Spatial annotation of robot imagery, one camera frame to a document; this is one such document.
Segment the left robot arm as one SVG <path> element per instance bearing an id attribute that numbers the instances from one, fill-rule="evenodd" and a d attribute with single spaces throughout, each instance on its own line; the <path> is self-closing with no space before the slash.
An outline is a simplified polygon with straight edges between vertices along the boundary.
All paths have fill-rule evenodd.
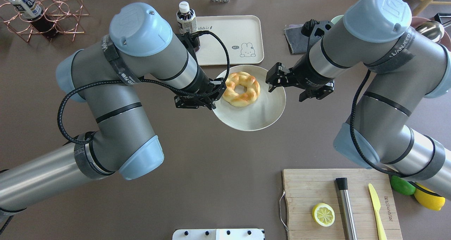
<path id="1" fill-rule="evenodd" d="M 163 163 L 158 136 L 134 85 L 170 89 L 178 108 L 214 109 L 225 91 L 224 79 L 208 78 L 190 45 L 205 34 L 209 31 L 176 35 L 152 6 L 137 2 L 113 17 L 99 43 L 63 60 L 56 77 L 66 96 L 57 123 L 68 143 L 1 173 L 1 220 L 115 172 L 132 180 Z M 73 138 L 63 129 L 63 108 L 71 97 L 88 103 L 98 131 Z"/>

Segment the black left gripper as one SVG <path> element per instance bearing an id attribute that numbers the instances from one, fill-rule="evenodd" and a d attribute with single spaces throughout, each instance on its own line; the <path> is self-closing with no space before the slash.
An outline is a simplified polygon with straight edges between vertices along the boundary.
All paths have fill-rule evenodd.
<path id="1" fill-rule="evenodd" d="M 213 94 L 208 96 L 202 96 L 201 94 L 188 95 L 188 92 L 182 90 L 174 90 L 176 96 L 174 97 L 174 103 L 176 108 L 184 109 L 197 109 L 200 106 L 207 107 L 210 110 L 216 109 L 215 101 L 222 97 L 222 94 L 226 90 L 225 78 L 216 78 L 211 80 L 213 84 Z"/>

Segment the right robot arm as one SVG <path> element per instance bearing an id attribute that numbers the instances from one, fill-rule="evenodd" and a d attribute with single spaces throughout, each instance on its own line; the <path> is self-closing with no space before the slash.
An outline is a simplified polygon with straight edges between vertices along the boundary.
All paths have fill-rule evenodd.
<path id="1" fill-rule="evenodd" d="M 450 89 L 450 51 L 411 27 L 403 0 L 359 0 L 291 68 L 266 75 L 269 90 L 296 86 L 299 100 L 324 98 L 333 80 L 358 63 L 375 77 L 334 140 L 335 149 L 366 169 L 382 163 L 407 181 L 450 199 L 450 151 L 406 126 L 423 98 Z"/>

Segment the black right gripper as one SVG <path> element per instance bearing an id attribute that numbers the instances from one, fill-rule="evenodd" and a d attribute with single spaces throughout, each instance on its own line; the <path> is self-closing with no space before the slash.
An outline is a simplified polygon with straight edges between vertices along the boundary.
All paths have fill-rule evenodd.
<path id="1" fill-rule="evenodd" d="M 296 78 L 291 77 L 291 71 L 286 68 L 283 63 L 280 62 L 275 63 L 275 65 L 266 73 L 265 81 L 269 86 L 269 93 L 280 86 L 296 86 L 298 88 L 304 89 L 304 92 L 299 95 L 299 102 L 303 102 L 308 98 L 316 98 L 317 100 L 322 100 L 324 97 L 327 97 L 329 94 L 334 92 L 334 80 L 331 80 L 321 87 L 302 85 L 296 80 Z"/>

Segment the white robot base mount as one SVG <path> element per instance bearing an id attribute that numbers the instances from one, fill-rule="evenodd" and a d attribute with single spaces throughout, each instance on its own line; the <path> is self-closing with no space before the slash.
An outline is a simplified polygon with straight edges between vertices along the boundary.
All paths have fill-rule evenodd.
<path id="1" fill-rule="evenodd" d="M 173 240 L 264 240 L 264 229 L 179 229 L 173 233 Z"/>

